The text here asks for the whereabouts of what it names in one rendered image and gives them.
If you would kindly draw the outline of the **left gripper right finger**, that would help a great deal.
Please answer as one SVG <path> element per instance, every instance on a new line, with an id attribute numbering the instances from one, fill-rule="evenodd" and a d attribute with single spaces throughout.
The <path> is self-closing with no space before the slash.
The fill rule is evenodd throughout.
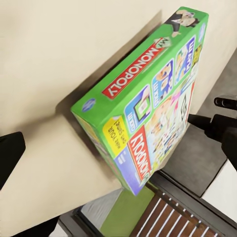
<path id="1" fill-rule="evenodd" d="M 237 133 L 225 132 L 221 142 L 222 151 L 237 171 Z"/>

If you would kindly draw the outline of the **board game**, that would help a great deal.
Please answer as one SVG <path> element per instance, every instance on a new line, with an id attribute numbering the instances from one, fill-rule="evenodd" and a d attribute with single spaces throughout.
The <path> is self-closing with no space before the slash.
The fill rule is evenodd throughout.
<path id="1" fill-rule="evenodd" d="M 135 197 L 186 131 L 208 19 L 180 7 L 71 107 Z"/>

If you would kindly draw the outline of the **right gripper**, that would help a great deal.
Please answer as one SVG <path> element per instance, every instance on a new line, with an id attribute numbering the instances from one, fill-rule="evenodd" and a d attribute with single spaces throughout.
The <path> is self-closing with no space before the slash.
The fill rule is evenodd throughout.
<path id="1" fill-rule="evenodd" d="M 203 129 L 205 135 L 218 141 L 222 141 L 227 131 L 237 133 L 237 118 L 215 114 L 212 122 L 210 121 L 209 117 L 192 114 L 189 114 L 187 120 L 190 124 Z"/>

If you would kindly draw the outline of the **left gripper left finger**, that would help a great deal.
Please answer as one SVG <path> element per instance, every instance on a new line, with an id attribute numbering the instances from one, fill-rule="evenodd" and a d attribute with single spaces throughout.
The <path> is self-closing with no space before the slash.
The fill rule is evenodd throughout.
<path id="1" fill-rule="evenodd" d="M 21 131 L 0 137 L 0 191 L 25 150 Z"/>

